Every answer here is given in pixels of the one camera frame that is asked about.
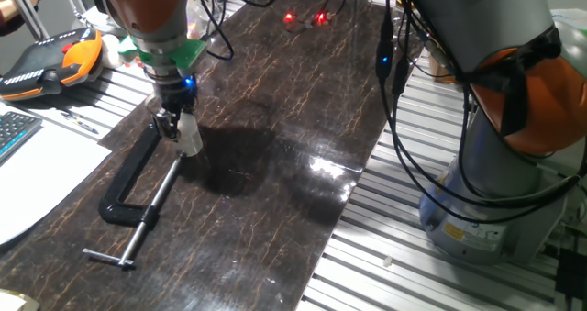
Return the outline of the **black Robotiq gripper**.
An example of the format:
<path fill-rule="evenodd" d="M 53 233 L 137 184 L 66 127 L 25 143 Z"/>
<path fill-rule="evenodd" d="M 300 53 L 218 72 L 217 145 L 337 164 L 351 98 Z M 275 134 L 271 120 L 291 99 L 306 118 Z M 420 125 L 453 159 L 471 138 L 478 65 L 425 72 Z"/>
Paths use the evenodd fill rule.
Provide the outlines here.
<path fill-rule="evenodd" d="M 153 122 L 162 137 L 172 141 L 178 140 L 179 117 L 176 114 L 185 112 L 195 116 L 198 106 L 197 93 L 197 83 L 193 76 L 179 77 L 158 84 L 158 96 L 163 108 L 153 115 Z"/>

